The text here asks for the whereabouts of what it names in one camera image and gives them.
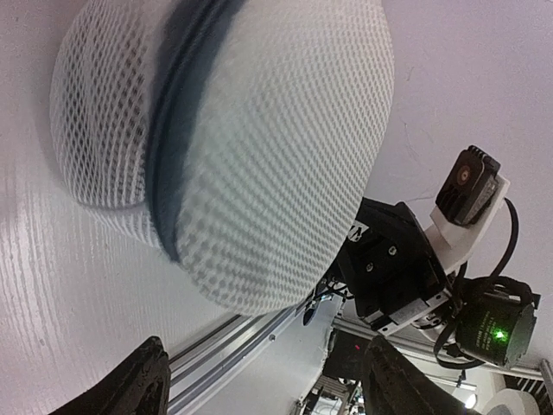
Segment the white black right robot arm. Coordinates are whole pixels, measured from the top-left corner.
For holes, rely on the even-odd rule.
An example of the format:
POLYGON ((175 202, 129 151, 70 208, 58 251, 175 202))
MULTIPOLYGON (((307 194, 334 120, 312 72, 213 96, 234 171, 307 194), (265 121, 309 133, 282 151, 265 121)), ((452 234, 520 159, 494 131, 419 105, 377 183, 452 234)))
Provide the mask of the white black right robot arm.
POLYGON ((440 217, 423 229, 409 207, 365 199, 330 268, 370 331, 389 336, 411 326, 433 343, 445 368, 512 367, 529 346, 540 296, 504 274, 519 236, 514 204, 504 199, 511 230, 485 276, 467 277, 468 260, 494 208, 458 227, 440 217))

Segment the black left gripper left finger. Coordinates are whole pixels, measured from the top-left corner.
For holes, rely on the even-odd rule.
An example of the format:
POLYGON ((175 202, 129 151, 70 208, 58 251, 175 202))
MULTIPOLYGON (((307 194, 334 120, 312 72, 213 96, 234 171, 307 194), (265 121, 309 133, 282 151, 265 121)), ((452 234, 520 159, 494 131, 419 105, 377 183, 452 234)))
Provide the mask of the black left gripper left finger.
POLYGON ((97 385, 52 414, 166 414, 169 388, 168 353, 151 336, 97 385))

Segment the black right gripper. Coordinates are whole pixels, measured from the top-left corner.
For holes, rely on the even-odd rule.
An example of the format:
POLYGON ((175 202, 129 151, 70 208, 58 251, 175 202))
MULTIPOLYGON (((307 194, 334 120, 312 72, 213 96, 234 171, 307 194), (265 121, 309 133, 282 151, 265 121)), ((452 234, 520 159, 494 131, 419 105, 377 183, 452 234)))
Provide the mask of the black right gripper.
POLYGON ((435 327, 451 314, 452 283, 409 207, 363 199, 334 260, 359 320, 391 335, 422 322, 435 327))

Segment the white mesh laundry bag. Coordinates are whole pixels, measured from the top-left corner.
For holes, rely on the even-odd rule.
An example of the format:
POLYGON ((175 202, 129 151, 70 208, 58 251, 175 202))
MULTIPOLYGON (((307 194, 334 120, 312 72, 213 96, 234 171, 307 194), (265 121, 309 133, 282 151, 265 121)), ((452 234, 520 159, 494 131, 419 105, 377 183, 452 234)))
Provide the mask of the white mesh laundry bag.
POLYGON ((259 316, 336 258, 393 87, 379 1, 89 1, 55 61, 51 135, 81 206, 259 316))

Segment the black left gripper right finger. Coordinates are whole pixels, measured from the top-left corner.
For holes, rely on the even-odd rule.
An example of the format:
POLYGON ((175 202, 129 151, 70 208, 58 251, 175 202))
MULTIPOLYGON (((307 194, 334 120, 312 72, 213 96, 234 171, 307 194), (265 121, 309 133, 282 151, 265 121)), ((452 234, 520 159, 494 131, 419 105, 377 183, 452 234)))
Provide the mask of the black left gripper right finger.
POLYGON ((362 389, 367 414, 469 414, 407 360, 388 340, 374 337, 363 358, 362 389))

